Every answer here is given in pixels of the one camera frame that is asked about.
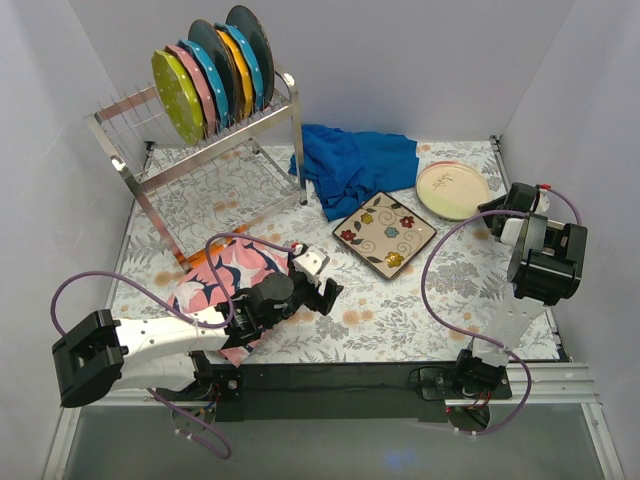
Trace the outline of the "cream round plate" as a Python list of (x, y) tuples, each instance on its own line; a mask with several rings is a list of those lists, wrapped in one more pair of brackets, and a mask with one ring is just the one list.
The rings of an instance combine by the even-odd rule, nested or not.
[(424, 168), (416, 179), (421, 203), (437, 216), (463, 221), (492, 199), (487, 181), (475, 169), (451, 161)]

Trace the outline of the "square floral plate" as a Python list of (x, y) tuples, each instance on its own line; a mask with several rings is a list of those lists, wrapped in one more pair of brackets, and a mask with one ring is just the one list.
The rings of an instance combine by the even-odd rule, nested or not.
[(333, 236), (385, 280), (396, 278), (436, 236), (436, 229), (387, 193), (346, 217)]

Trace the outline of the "green polka dot plate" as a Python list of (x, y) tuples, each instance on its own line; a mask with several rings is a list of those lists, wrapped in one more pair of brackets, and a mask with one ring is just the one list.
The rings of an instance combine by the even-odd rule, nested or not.
[(196, 146), (204, 138), (204, 113), (196, 88), (182, 63), (171, 53), (155, 50), (151, 59), (156, 90), (181, 139)]

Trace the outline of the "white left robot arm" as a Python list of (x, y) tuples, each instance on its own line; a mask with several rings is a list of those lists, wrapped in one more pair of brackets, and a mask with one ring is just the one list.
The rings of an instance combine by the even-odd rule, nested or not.
[(116, 319), (96, 310), (52, 347), (61, 404), (82, 407), (113, 390), (147, 388), (203, 399), (213, 386), (205, 352), (247, 346), (302, 306), (326, 315), (342, 291), (333, 279), (292, 270), (186, 318)]

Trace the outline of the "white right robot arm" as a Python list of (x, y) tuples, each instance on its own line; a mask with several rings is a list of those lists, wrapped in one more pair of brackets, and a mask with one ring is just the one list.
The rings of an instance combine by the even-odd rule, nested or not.
[(473, 338), (456, 360), (452, 383), (464, 397), (497, 389), (506, 378), (508, 351), (535, 319), (571, 298), (581, 283), (588, 229), (580, 220), (549, 220), (549, 191), (546, 185), (515, 182), (506, 195), (478, 206), (481, 212), (496, 212), (485, 224), (513, 251), (507, 268), (509, 290), (482, 337)]

